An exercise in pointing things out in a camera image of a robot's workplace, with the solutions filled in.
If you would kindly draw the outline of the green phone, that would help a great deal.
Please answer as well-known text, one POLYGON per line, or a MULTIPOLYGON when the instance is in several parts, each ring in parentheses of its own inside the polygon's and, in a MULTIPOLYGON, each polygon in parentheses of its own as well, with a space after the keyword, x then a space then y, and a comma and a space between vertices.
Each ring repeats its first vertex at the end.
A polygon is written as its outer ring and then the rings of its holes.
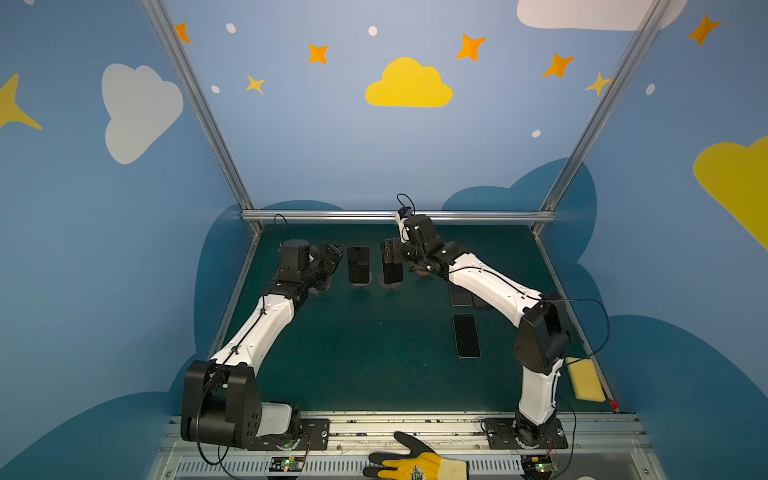
POLYGON ((449 296, 450 296, 450 303, 454 307, 472 307, 473 306, 473 295, 472 293, 458 285, 455 285, 453 283, 449 283, 449 296))

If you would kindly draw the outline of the dark phone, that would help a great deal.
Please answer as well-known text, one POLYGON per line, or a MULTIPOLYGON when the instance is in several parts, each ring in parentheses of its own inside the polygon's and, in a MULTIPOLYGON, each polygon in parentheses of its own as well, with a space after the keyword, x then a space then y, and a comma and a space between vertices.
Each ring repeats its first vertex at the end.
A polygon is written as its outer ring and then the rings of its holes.
POLYGON ((481 350, 475 317, 472 314, 454 314, 452 323, 458 357, 479 358, 481 350))

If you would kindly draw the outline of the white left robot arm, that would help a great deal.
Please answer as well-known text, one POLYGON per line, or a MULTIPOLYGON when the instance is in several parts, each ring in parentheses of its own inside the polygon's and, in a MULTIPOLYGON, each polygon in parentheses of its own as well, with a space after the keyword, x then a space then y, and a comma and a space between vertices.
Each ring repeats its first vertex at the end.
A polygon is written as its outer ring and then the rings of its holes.
POLYGON ((276 271, 255 310, 228 343, 184 375, 181 438, 246 450, 288 449, 301 441, 299 410, 264 402, 257 374, 269 350, 309 296, 329 288, 344 247, 283 242, 276 271))

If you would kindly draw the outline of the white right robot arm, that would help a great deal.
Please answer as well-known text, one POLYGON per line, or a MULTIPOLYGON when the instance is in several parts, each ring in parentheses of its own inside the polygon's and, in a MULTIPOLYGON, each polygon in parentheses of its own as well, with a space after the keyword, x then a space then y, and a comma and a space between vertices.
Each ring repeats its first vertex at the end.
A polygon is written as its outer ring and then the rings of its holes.
POLYGON ((522 366, 522 393, 517 418, 539 427, 556 417, 560 370, 572 342, 572 322, 564 299, 528 288, 482 262, 455 242, 444 242, 431 218, 409 207, 397 211, 399 238, 382 245, 382 260, 398 274, 409 262, 412 272, 436 275, 461 287, 500 312, 514 327, 515 358, 522 366))

